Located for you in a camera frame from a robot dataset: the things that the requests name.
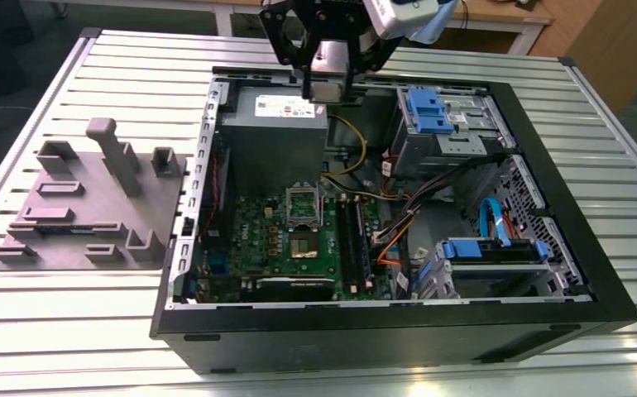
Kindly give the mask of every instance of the yellow wire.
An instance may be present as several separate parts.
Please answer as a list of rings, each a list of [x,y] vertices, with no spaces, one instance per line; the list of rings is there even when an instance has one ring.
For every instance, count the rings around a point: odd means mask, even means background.
[[[330,116],[330,117],[334,117],[336,118],[338,120],[340,120],[346,126],[350,127],[350,129],[353,130],[354,134],[358,136],[358,138],[361,139],[361,144],[362,144],[362,155],[361,155],[361,159],[358,160],[357,163],[354,163],[354,165],[348,168],[346,168],[344,170],[342,171],[336,171],[336,172],[323,172],[322,174],[323,175],[343,175],[348,172],[351,172],[353,170],[357,170],[357,168],[362,165],[362,163],[365,162],[365,159],[366,159],[366,139],[365,139],[365,135],[362,135],[362,132],[361,130],[358,130],[358,127],[354,126],[354,124],[351,122],[348,122],[344,118],[342,118],[340,116]]]

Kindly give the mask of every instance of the floor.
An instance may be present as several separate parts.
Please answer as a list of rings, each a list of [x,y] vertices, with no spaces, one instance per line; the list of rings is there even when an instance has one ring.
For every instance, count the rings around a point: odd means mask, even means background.
[[[216,27],[210,12],[150,10],[127,7],[99,7],[71,5],[69,16],[60,21],[49,6],[43,2],[23,2],[23,7],[35,28],[33,42],[15,49],[16,57],[28,77],[27,88],[7,97],[0,97],[0,106],[33,108],[57,72],[77,35],[87,26],[132,31],[164,31],[214,35]],[[252,16],[232,16],[236,36],[263,37],[260,25]],[[294,23],[290,35],[298,38],[299,26]],[[0,162],[9,150],[16,135],[28,119],[28,111],[0,110]],[[630,134],[637,140],[637,97],[620,115]]]

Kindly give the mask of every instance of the gray 3d-printed holder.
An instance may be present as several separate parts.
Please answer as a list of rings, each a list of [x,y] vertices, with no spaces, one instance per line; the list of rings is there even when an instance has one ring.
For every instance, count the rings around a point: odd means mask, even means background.
[[[186,156],[168,147],[138,155],[115,128],[111,119],[91,120],[103,153],[43,144],[44,170],[0,246],[0,271],[162,267]]]

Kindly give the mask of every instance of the desk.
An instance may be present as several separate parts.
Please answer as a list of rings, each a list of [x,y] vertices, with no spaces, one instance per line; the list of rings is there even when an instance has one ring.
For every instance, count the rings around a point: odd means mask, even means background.
[[[89,117],[113,117],[138,153],[192,154],[215,65],[276,66],[275,55],[246,38],[79,39],[0,166],[0,244],[41,168],[33,151],[45,140],[85,145]],[[513,86],[637,303],[637,145],[577,70],[551,58],[399,49],[381,73]],[[199,377],[148,337],[160,274],[0,273],[0,393],[637,395],[637,323],[519,364]]]
[[[231,15],[256,15],[260,11],[259,0],[60,0],[59,2],[212,12],[218,23],[218,34],[226,37],[234,36]],[[529,12],[509,2],[469,0],[469,11],[469,29],[517,33],[517,39],[509,50],[510,55],[529,54],[541,31],[554,21],[553,15],[541,5]],[[454,19],[449,22],[449,27],[458,28],[463,17],[465,11],[461,5]]]

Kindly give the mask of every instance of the wire bundle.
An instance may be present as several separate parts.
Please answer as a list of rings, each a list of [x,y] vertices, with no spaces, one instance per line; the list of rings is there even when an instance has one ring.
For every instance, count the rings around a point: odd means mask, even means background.
[[[498,153],[495,155],[489,155],[485,157],[475,157],[469,159],[462,164],[459,164],[455,168],[453,168],[449,172],[442,175],[438,175],[433,178],[429,182],[423,184],[423,186],[418,189],[418,191],[411,195],[411,198],[406,202],[405,208],[402,209],[398,218],[395,219],[391,226],[377,233],[377,238],[383,238],[390,233],[395,232],[395,236],[391,238],[390,242],[386,245],[385,250],[379,254],[378,264],[385,265],[398,265],[398,262],[386,260],[386,253],[398,242],[398,240],[403,237],[406,229],[414,223],[414,218],[417,216],[418,210],[423,205],[423,201],[433,197],[435,193],[441,190],[446,189],[474,167],[478,165],[499,163],[503,161],[505,158],[509,157],[506,153]]]

